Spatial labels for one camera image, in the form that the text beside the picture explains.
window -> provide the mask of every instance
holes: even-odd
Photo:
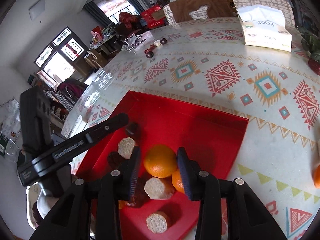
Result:
[[[56,90],[60,83],[74,73],[73,66],[87,49],[78,36],[66,27],[34,61],[40,68],[37,72],[38,77]]]
[[[97,3],[97,5],[104,12],[104,14],[116,24],[119,22],[119,14],[121,12],[138,14],[128,0],[103,0]]]

red tray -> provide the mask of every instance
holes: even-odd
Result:
[[[155,144],[165,144],[174,151],[184,147],[190,159],[219,179],[225,179],[230,171],[248,125],[248,119],[236,115],[133,91],[124,96],[111,117],[122,112],[141,128],[138,144],[142,159]],[[77,176],[91,181],[109,172],[107,156],[117,150],[124,137],[122,128],[91,148]],[[145,172],[141,165],[139,176]],[[163,234],[152,233],[146,225],[147,216],[158,210],[164,211],[173,223]],[[198,212],[199,202],[191,202],[179,192],[169,200],[150,200],[141,208],[123,208],[120,210],[123,240],[182,239],[196,224]]]

ceiling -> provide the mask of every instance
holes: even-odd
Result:
[[[0,67],[14,67],[41,33],[64,15],[79,12],[86,0],[45,0],[45,11],[31,21],[28,10],[39,0],[16,0],[0,24]]]

brown towel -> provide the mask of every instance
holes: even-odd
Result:
[[[177,0],[169,3],[173,17],[177,23],[191,21],[190,12],[197,11],[201,6],[208,5],[209,18],[233,17],[228,0]]]

tissue pack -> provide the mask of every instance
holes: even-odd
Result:
[[[269,21],[240,20],[244,44],[281,49],[291,52],[291,34],[282,26]]]

